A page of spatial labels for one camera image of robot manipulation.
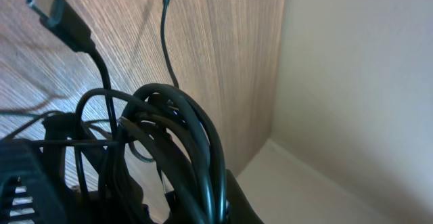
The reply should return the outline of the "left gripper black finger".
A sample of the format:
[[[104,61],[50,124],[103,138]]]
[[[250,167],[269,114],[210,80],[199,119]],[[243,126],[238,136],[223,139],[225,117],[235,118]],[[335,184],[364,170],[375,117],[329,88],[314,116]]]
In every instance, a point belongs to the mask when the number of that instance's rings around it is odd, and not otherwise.
[[[230,170],[226,170],[227,182],[227,223],[263,224],[254,212],[240,185]]]

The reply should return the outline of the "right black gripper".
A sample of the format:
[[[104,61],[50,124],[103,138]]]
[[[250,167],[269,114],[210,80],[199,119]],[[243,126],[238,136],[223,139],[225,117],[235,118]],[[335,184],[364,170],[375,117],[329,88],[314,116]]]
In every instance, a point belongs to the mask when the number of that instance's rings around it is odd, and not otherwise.
[[[43,153],[29,140],[1,142],[1,222],[36,223],[148,223],[143,190],[129,175],[125,144],[133,141],[125,132],[97,145],[85,123],[76,125],[73,113],[54,114],[43,121],[45,139],[51,145]],[[74,147],[80,193],[65,183],[66,144]],[[98,174],[96,192],[88,192],[83,167],[85,156]],[[11,216],[15,198],[30,198],[33,213]]]

